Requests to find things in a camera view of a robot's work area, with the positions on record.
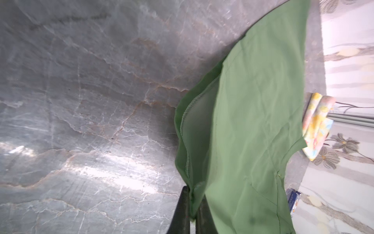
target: dark stain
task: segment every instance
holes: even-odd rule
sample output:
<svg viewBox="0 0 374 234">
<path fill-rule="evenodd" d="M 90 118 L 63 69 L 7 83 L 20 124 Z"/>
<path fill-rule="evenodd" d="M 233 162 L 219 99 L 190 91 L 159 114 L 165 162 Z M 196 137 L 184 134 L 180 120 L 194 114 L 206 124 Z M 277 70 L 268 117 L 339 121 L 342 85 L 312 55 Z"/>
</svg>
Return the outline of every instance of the dark stain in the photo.
<svg viewBox="0 0 374 234">
<path fill-rule="evenodd" d="M 48 25 L 51 25 L 51 24 L 65 24 L 65 23 L 70 23 L 70 22 L 82 22 L 82 21 L 87 21 L 89 19 L 99 20 L 99 19 L 106 19 L 110 16 L 111 15 L 108 14 L 108 13 L 101 13 L 99 15 L 93 15 L 93 16 L 89 16 L 89 17 L 80 17 L 80 16 L 72 16 L 72 15 L 71 16 L 65 16 L 65 17 L 61 17 L 61 18 L 51 19 L 51 20 L 43 22 L 41 24 L 34 24 L 34 25 L 30 26 L 30 30 L 34 31 L 34 30 L 37 30 L 37 29 L 39 29 L 43 26 L 48 26 Z"/>
<path fill-rule="evenodd" d="M 256 223 L 256 219 L 254 217 L 250 218 L 249 219 L 249 223 L 252 224 L 252 225 L 255 224 Z"/>
</svg>

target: green fabric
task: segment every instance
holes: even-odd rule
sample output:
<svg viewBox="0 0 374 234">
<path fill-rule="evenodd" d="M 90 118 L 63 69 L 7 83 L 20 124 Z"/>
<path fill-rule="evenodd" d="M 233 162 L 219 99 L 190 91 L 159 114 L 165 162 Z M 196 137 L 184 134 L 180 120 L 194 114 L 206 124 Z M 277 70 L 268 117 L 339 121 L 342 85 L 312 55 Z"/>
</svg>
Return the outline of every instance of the green fabric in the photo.
<svg viewBox="0 0 374 234">
<path fill-rule="evenodd" d="M 180 102 L 175 165 L 219 233 L 295 233 L 284 192 L 301 134 L 308 0 L 271 11 Z"/>
</svg>

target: floral fabric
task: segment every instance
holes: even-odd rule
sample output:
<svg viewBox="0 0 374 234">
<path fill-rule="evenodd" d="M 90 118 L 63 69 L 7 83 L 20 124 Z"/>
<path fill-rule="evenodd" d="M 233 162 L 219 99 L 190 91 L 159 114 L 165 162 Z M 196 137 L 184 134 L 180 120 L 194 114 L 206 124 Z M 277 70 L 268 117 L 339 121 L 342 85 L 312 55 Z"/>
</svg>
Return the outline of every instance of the floral fabric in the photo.
<svg viewBox="0 0 374 234">
<path fill-rule="evenodd" d="M 303 152 L 310 161 L 317 157 L 331 129 L 333 120 L 326 118 L 326 116 L 334 103 L 334 97 L 322 97 L 319 93 L 312 95 L 303 120 L 304 140 L 307 144 Z"/>
</svg>

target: green cloth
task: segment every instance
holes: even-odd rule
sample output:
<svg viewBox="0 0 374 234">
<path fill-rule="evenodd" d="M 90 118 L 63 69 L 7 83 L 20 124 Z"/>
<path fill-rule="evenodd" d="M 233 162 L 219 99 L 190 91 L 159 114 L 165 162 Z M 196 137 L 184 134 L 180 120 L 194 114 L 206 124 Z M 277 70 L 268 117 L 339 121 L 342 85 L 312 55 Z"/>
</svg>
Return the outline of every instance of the green cloth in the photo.
<svg viewBox="0 0 374 234">
<path fill-rule="evenodd" d="M 206 195 L 219 233 L 295 233 L 284 191 L 301 133 L 308 0 L 259 20 L 180 101 L 175 165 L 191 218 Z"/>
</svg>

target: marble countertop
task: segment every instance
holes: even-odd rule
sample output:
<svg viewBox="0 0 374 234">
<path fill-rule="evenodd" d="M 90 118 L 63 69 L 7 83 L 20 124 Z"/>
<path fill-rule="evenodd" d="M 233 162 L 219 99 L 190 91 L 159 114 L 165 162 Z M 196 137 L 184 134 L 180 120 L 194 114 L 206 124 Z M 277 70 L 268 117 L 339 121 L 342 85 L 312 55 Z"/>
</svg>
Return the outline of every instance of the marble countertop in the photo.
<svg viewBox="0 0 374 234">
<path fill-rule="evenodd" d="M 175 107 L 283 2 L 2 1 L 0 232 L 165 233 Z M 313 0 L 306 100 L 325 90 L 320 25 Z"/>
</svg>

